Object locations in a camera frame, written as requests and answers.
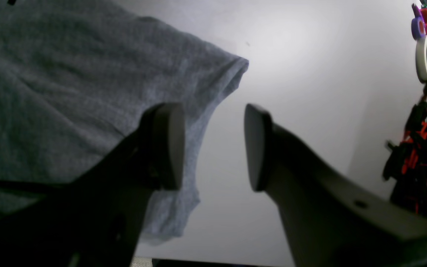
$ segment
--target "pile of toy parts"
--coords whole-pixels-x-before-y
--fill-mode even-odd
[[[421,9],[413,5],[416,17],[412,21],[412,33],[417,42],[427,38],[427,0],[422,3]],[[422,36],[413,27],[420,24],[425,24]],[[402,142],[398,146],[388,143],[392,153],[383,177],[397,180],[390,198],[392,203],[427,218],[427,79],[423,79],[419,69],[418,76],[426,82],[424,95],[411,110]]]

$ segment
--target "white backdrop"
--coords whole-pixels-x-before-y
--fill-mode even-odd
[[[197,165],[201,204],[181,238],[144,237],[141,257],[293,266],[278,210],[251,191],[243,134],[259,103],[359,186],[388,199],[381,171],[423,84],[413,0],[116,0],[250,60],[215,111]]]

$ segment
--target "white tape roll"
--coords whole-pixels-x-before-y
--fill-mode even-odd
[[[427,35],[416,42],[416,67],[420,78],[427,81]]]

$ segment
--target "gray fabric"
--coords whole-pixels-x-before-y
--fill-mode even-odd
[[[180,192],[153,195],[144,232],[182,235],[199,203],[195,165],[215,107],[248,61],[109,0],[0,0],[0,179],[71,182],[161,102],[186,112]],[[0,192],[0,212],[37,199]]]

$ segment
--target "tape roll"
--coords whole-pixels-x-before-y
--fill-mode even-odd
[[[415,40],[418,40],[426,35],[424,20],[420,17],[415,17],[411,20],[411,33]]]
[[[416,68],[423,81],[427,81],[427,35],[416,42]]]

